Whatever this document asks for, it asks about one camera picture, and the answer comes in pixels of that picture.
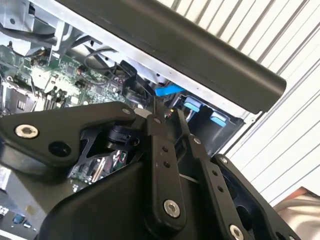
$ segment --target black mounting arm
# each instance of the black mounting arm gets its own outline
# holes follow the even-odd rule
[[[210,159],[180,110],[165,119],[151,100],[145,117],[112,102],[0,119],[1,163],[48,192],[74,166],[128,152],[125,167],[56,202],[38,240],[299,240],[229,159]],[[38,209],[25,209],[32,222]]]

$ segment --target metal panel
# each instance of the metal panel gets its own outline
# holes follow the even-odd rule
[[[236,105],[235,103],[227,100],[221,95],[215,93],[211,89],[205,87],[204,85],[192,80],[186,75],[180,73],[179,71],[173,69],[172,67],[164,64],[163,62],[155,59],[154,57],[146,54],[144,51],[136,48],[135,46],[127,43],[126,41],[120,39],[119,37],[111,34],[110,32],[104,30],[103,28],[96,25],[84,17],[78,15],[74,11],[68,9],[67,7],[61,5],[55,0],[42,1],[42,0],[30,0],[32,3],[47,11],[48,13],[56,16],[60,20],[72,25],[73,27],[86,32],[88,35],[97,39],[98,41],[108,43],[108,45],[121,52],[125,53],[132,60],[139,62],[143,66],[152,69],[156,73],[161,73],[161,75],[172,82],[180,85],[201,97],[205,101],[215,104],[218,108],[232,114],[233,116],[239,118],[246,118],[248,111],[242,107]]]
[[[320,2],[199,1],[202,11],[189,7],[192,2],[179,1],[187,13],[175,9],[287,80],[278,103],[221,153],[272,205],[301,186],[320,195]]]

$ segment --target metal shutter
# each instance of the metal shutter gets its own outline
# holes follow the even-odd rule
[[[287,80],[282,99],[227,156],[271,205],[301,186],[320,195],[320,2],[160,2]]]

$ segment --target motherboard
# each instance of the motherboard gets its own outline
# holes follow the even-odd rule
[[[18,92],[22,94],[26,92],[24,95],[28,96],[32,95],[32,91],[36,91],[36,93],[33,92],[33,102],[36,102],[33,111],[114,101],[124,102],[134,107],[121,95],[124,78],[123,73],[117,69],[114,72],[107,71],[102,74],[85,68],[68,55],[55,59],[43,50],[35,57],[24,57],[15,54],[12,49],[3,45],[0,46],[0,66],[2,106],[6,101],[4,88],[10,85],[9,89],[19,89]],[[11,99],[7,101],[15,101],[12,94],[10,95]],[[10,109],[12,106],[6,109],[10,113],[20,113],[19,109],[24,110],[23,112],[30,112],[29,109],[23,108],[28,105],[27,100],[20,102],[7,104],[22,105],[18,109],[16,107]]]
[[[121,69],[97,72],[68,55],[56,59],[40,50],[21,56],[1,45],[0,77],[1,116],[114,101],[136,107],[121,94]],[[117,151],[75,167],[70,176],[74,192],[123,167],[125,160],[126,153]]]

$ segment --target white corrugated wall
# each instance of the white corrugated wall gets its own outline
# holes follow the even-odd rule
[[[227,156],[271,205],[320,195],[320,2],[160,0],[287,80],[282,99]]]

